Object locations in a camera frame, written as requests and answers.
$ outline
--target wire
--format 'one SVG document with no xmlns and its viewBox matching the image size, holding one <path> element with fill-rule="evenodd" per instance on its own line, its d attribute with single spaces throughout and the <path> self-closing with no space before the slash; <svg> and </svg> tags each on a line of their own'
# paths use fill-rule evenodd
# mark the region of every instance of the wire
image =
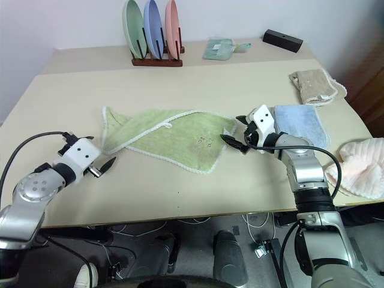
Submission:
<svg viewBox="0 0 384 288">
<path fill-rule="evenodd" d="M 73 251 L 72 249 L 68 248 L 67 246 L 65 246 L 59 242 L 56 242 L 55 240 L 53 240 L 52 238 L 50 238 L 48 236 L 45 236 L 45 238 L 49 242 L 51 242 L 52 244 L 56 245 L 57 247 L 60 247 L 63 250 L 71 253 L 72 255 L 75 255 L 76 257 L 78 257 L 79 259 L 81 259 L 85 263 L 85 265 L 88 267 L 88 272 L 89 272 L 89 287 L 92 288 L 92 285 L 93 285 L 93 283 L 92 283 L 92 270 L 91 270 L 91 266 L 90 266 L 89 262 L 83 256 L 81 256 L 79 253 Z"/>
<path fill-rule="evenodd" d="M 42 244 L 41 244 L 41 247 L 47 245 L 47 243 L 48 243 L 48 240 L 46 240 L 44 243 L 42 243 Z"/>
<path fill-rule="evenodd" d="M 269 218 L 269 212 L 267 213 L 264 222 L 263 222 L 260 226 L 251 225 L 251 224 L 244 218 L 244 215 L 241 215 L 241 217 L 242 217 L 242 219 L 243 219 L 249 226 L 251 226 L 251 227 L 253 227 L 253 228 L 261 228 L 261 227 L 263 227 L 263 226 L 266 224 L 266 222 L 268 221 L 268 218 Z"/>
<path fill-rule="evenodd" d="M 124 278 L 122 278 L 119 274 L 119 272 L 116 272 L 116 275 L 119 276 L 120 280 L 123 280 Z"/>
<path fill-rule="evenodd" d="M 43 248 L 48 248 L 48 247 L 49 247 L 49 245 L 45 245 L 45 246 L 31 246 L 29 250 L 32 251 L 32 250 L 43 249 Z"/>
<path fill-rule="evenodd" d="M 105 246 L 103 246 L 103 245 L 100 245 L 100 246 L 104 248 L 104 251 L 106 252 L 106 255 L 107 255 L 108 263 L 109 263 L 110 266 L 112 266 L 112 261 L 109 258 L 109 253 L 108 253 L 107 248 Z"/>
<path fill-rule="evenodd" d="M 123 228 L 121 228 L 119 231 L 114 231 L 112 228 L 110 228 L 109 230 L 114 233 L 119 233 L 119 232 L 123 232 L 125 228 L 127 228 L 127 225 L 124 225 Z"/>
<path fill-rule="evenodd" d="M 274 234 L 273 234 L 273 236 L 272 236 L 272 239 L 274 239 L 275 236 L 276 236 L 276 225 L 275 225 L 275 215 L 274 215 L 273 212 L 272 212 L 272 222 L 273 222 L 273 224 L 274 224 Z"/>
<path fill-rule="evenodd" d="M 199 221 L 197 220 L 196 218 L 192 218 L 193 221 L 195 221 L 196 223 L 205 223 L 207 222 L 209 219 L 211 219 L 210 217 L 207 217 L 207 219 L 203 220 L 203 221 Z"/>
<path fill-rule="evenodd" d="M 104 247 L 107 247 L 107 248 L 116 248 L 116 249 L 127 250 L 127 251 L 129 251 L 132 254 L 132 256 L 134 257 L 135 260 L 137 259 L 136 253 L 132 249 L 129 249 L 129 248 L 125 248 L 125 247 L 122 247 L 122 246 L 115 246 L 115 245 L 103 245 L 103 244 L 99 244 L 99 243 L 93 243 L 93 242 L 87 241 L 87 240 L 85 240 L 85 242 L 87 242 L 89 244 L 92 244 L 92 245 L 104 246 Z"/>
<path fill-rule="evenodd" d="M 181 222 L 181 223 L 189 224 L 189 225 L 199 225 L 199 224 L 203 224 L 203 223 L 209 221 L 210 219 L 211 219 L 211 218 L 208 217 L 208 218 L 205 219 L 204 221 L 197 221 L 195 218 L 192 218 L 192 220 L 194 220 L 196 223 L 191 223 L 191 222 L 184 221 L 184 220 L 178 220 L 178 221 Z"/>
<path fill-rule="evenodd" d="M 252 145 L 246 136 L 244 136 L 244 141 L 246 142 L 246 144 L 250 148 L 255 149 L 255 150 L 310 149 L 310 150 L 319 151 L 319 152 L 322 152 L 322 153 L 328 155 L 333 160 L 333 162 L 335 163 L 336 168 L 337 168 L 337 181 L 336 181 L 336 185 L 335 185 L 335 190 L 333 191 L 333 193 L 331 195 L 332 199 L 334 199 L 336 197 L 337 191 L 340 188 L 340 184 L 341 184 L 341 167 L 340 167 L 340 163 L 338 162 L 337 158 L 332 153 L 328 152 L 325 149 L 315 147 L 315 146 L 295 145 L 295 146 L 279 146 L 279 147 L 276 147 L 276 146 L 258 147 L 258 146 Z"/>
<path fill-rule="evenodd" d="M 283 281 L 285 283 L 285 286 L 284 287 L 287 287 L 287 282 L 286 282 L 286 276 L 284 274 L 284 250 L 286 248 L 286 245 L 287 245 L 287 241 L 288 241 L 288 238 L 289 236 L 292 234 L 293 230 L 296 228 L 296 226 L 299 225 L 299 221 L 296 221 L 292 227 L 288 230 L 287 232 L 287 235 L 284 237 L 284 240 L 283 240 L 283 244 L 281 246 L 281 250 L 280 250 L 280 261 L 279 261 L 279 266 L 280 266 L 280 271 L 281 271 L 281 274 L 283 276 Z"/>
<path fill-rule="evenodd" d="M 9 158 L 8 162 L 6 163 L 5 167 L 4 167 L 4 170 L 2 171 L 2 175 L 1 175 L 1 178 L 0 178 L 0 204 L 1 204 L 1 194 L 2 194 L 2 188 L 4 186 L 4 182 L 5 182 L 5 177 L 8 173 L 8 170 L 9 168 L 11 167 L 11 164 L 13 162 L 13 160 L 15 159 L 17 153 L 19 153 L 19 151 L 30 141 L 36 139 L 36 138 L 39 138 L 39 137 L 43 137 L 43 136 L 48 136 L 48 135 L 63 135 L 64 132 L 61 132 L 61 131 L 53 131 L 53 132 L 45 132 L 45 133 L 40 133 L 40 134 L 36 134 L 26 140 L 24 140 L 12 153 L 11 157 Z"/>
<path fill-rule="evenodd" d="M 247 227 L 248 227 L 248 233 L 250 234 L 253 242 L 257 243 L 256 240 L 253 238 L 252 233 L 251 233 L 250 224 L 249 224 L 249 221 L 248 221 L 248 213 L 247 213 L 247 221 L 246 222 L 247 222 Z"/>
<path fill-rule="evenodd" d="M 132 234 L 127 234 L 127 233 L 124 233 L 124 232 L 115 232 L 115 231 L 112 231 L 112 233 L 115 233 L 115 234 L 120 234 L 120 235 L 124 235 L 124 236 L 129 236 L 129 237 L 141 237 L 141 236 L 144 236 L 144 235 L 147 235 L 147 234 L 150 234 L 150 233 L 153 233 L 153 232 L 156 232 L 160 229 L 162 229 L 165 225 L 167 224 L 167 221 L 164 222 L 163 225 L 161 225 L 159 228 L 156 228 L 154 230 L 151 230 L 151 231 L 147 231 L 147 232 L 144 232 L 144 233 L 141 233 L 141 234 L 138 234 L 138 235 L 132 235 Z"/>
</svg>

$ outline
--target pink plate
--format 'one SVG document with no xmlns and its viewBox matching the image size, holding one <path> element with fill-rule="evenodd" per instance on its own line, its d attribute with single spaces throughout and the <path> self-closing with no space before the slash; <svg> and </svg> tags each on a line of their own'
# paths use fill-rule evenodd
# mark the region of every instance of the pink plate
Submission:
<svg viewBox="0 0 384 288">
<path fill-rule="evenodd" d="M 175 0 L 170 0 L 166 7 L 166 36 L 168 42 L 168 50 L 171 56 L 175 59 L 178 58 L 178 50 L 176 48 L 176 41 L 180 53 L 180 39 L 179 39 L 179 16 L 178 8 Z"/>
</svg>

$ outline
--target black box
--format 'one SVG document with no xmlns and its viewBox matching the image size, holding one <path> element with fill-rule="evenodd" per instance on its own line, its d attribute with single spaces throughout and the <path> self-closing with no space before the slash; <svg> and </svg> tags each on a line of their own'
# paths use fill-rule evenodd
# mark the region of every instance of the black box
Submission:
<svg viewBox="0 0 384 288">
<path fill-rule="evenodd" d="M 295 53 L 300 49 L 302 44 L 301 39 L 297 39 L 295 37 L 279 33 L 270 29 L 265 31 L 263 42 L 287 49 Z"/>
</svg>

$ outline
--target small green cloth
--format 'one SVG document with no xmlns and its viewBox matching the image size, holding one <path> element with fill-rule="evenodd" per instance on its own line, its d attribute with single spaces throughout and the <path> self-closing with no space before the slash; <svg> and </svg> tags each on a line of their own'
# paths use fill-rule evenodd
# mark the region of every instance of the small green cloth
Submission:
<svg viewBox="0 0 384 288">
<path fill-rule="evenodd" d="M 103 152 L 128 148 L 189 171 L 211 173 L 226 147 L 220 134 L 233 134 L 235 120 L 199 110 L 148 110 L 135 117 L 103 107 Z"/>
</svg>

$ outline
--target dish rack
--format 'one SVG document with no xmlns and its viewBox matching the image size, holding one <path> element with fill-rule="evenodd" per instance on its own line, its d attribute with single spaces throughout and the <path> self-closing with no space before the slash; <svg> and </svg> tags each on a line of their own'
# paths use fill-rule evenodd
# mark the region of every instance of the dish rack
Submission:
<svg viewBox="0 0 384 288">
<path fill-rule="evenodd" d="M 145 35 L 144 27 L 142 28 L 142 30 L 143 30 L 143 34 L 145 37 L 145 41 L 148 43 L 148 40 L 147 40 L 146 35 Z M 138 40 L 136 40 L 137 45 L 138 45 L 139 50 L 140 50 L 141 58 L 136 58 L 131 51 L 132 64 L 134 66 L 153 66 L 153 67 L 181 67 L 182 66 L 182 60 L 180 59 L 180 54 L 185 52 L 185 48 L 182 45 L 182 41 L 181 41 L 181 29 L 180 29 L 180 27 L 179 27 L 179 41 L 175 40 L 177 55 L 178 55 L 177 59 L 174 59 L 171 56 L 171 54 L 169 53 L 168 42 L 167 42 L 167 40 L 164 41 L 164 32 L 163 32 L 162 27 L 160 28 L 160 31 L 161 31 L 162 43 L 159 43 L 158 40 L 156 40 L 157 50 L 158 50 L 158 53 L 160 55 L 160 59 L 156 59 L 155 57 L 153 57 L 151 51 L 149 51 L 149 49 L 148 49 L 148 45 L 146 48 L 146 54 L 149 54 L 149 57 L 144 58 L 143 50 L 140 46 L 140 43 Z M 163 47 L 164 47 L 164 49 L 163 49 L 164 54 L 168 54 L 167 58 L 164 58 L 164 55 L 161 56 L 160 45 L 163 45 Z"/>
</svg>

